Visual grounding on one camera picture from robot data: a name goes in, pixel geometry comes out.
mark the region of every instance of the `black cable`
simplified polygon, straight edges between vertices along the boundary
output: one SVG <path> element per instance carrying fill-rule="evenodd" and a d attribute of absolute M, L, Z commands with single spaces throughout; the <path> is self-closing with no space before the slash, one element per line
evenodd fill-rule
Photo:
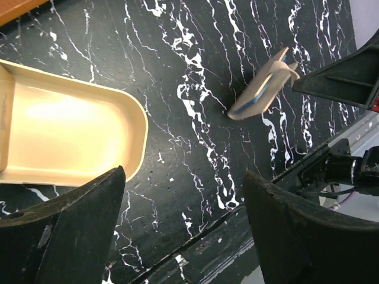
<path fill-rule="evenodd" d="M 355 191 L 355 188 L 350 188 L 350 189 L 347 189 L 345 191 L 339 191 L 339 192 L 301 192 L 301 194 L 305 195 L 305 196 L 316 195 L 316 196 L 321 196 L 321 197 L 326 197 L 326 198 L 333 198 L 333 197 L 337 197 L 339 195 L 351 193 L 354 191 Z"/>

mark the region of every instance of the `blue stripe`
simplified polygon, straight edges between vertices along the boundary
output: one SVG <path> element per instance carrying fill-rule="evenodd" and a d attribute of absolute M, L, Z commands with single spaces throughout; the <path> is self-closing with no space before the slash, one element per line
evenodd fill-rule
<path fill-rule="evenodd" d="M 285 62 L 286 58 L 287 58 L 287 55 L 284 55 L 282 61 Z M 240 114 L 241 112 L 245 111 L 246 109 L 248 109 L 249 107 L 251 107 L 253 104 L 255 104 L 260 99 L 260 97 L 265 93 L 268 85 L 271 83 L 271 80 L 273 80 L 275 78 L 276 74 L 277 74 L 277 72 L 274 72 L 274 74 L 272 74 L 272 77 L 266 83 L 266 85 L 263 87 L 263 89 L 260 91 L 260 93 L 258 94 L 258 96 L 256 96 L 255 98 L 253 98 L 251 101 L 245 103 L 242 107 L 240 107 L 239 109 L 237 109 L 233 113 L 234 114 Z"/>

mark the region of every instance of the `beige plastic tray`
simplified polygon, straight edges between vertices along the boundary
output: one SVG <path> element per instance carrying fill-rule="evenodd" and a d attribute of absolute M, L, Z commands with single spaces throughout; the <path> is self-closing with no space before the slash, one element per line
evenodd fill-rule
<path fill-rule="evenodd" d="M 79 186 L 139 170 L 147 117 L 131 95 L 0 60 L 0 183 Z"/>

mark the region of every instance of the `black marble surface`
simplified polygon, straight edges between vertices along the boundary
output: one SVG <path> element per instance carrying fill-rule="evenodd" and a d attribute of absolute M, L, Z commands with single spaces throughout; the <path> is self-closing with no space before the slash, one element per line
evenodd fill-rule
<path fill-rule="evenodd" d="M 187 246 L 187 258 L 199 258 L 190 245 L 233 226 L 246 169 L 272 179 L 359 116 L 289 86 L 261 116 L 226 116 L 283 47 L 301 75 L 353 52 L 349 9 L 343 0 L 56 0 L 0 28 L 1 59 L 124 90 L 148 114 L 146 155 L 127 184 L 104 284 L 200 282 L 185 273 L 197 264 L 176 252 Z M 68 190 L 1 185 L 0 214 Z M 246 245 L 210 242 L 229 253 Z M 224 260 L 213 254 L 209 269 Z"/>

